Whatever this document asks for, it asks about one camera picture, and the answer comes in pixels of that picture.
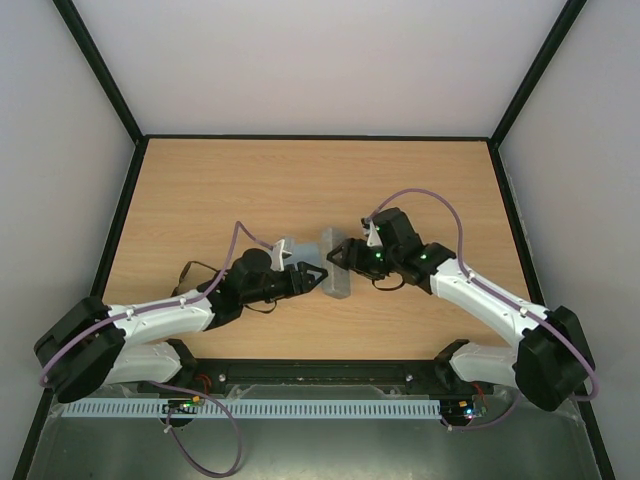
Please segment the grey leather glasses case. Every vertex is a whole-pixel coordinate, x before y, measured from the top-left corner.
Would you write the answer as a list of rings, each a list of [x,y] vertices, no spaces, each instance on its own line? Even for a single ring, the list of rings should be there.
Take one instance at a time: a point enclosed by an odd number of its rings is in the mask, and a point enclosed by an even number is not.
[[[338,300],[346,299],[351,294],[350,273],[331,263],[327,259],[327,255],[345,239],[344,232],[335,227],[327,227],[323,230],[319,241],[322,266],[328,273],[328,276],[322,281],[321,287],[325,295]]]

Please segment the blue cleaning cloth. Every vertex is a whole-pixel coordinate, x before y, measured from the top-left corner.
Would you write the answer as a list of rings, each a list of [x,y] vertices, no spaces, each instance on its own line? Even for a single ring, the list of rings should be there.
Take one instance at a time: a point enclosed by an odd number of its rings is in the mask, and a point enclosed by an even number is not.
[[[297,265],[299,262],[306,262],[316,267],[323,266],[317,242],[295,243],[293,245],[291,255],[285,259],[285,263]]]

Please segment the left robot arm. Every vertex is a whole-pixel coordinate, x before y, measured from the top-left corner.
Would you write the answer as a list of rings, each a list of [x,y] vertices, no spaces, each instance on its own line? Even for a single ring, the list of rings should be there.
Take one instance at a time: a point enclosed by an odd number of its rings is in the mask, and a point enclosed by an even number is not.
[[[195,367],[178,335],[223,327],[254,303],[305,295],[327,276],[305,261],[273,269],[271,256],[252,248],[210,281],[167,299],[107,305],[85,297],[35,343],[41,382],[63,404],[109,384],[175,384]]]

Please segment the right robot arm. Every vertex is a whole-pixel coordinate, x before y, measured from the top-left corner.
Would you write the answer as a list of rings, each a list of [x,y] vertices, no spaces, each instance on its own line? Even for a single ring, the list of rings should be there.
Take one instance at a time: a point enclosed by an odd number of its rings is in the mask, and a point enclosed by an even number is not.
[[[595,372],[578,316],[520,298],[471,269],[461,255],[425,243],[398,208],[364,220],[364,238],[347,238],[327,260],[371,281],[397,274],[402,281],[451,302],[494,330],[504,347],[467,342],[453,347],[436,367],[436,379],[455,392],[481,381],[518,389],[532,404],[556,410]]]

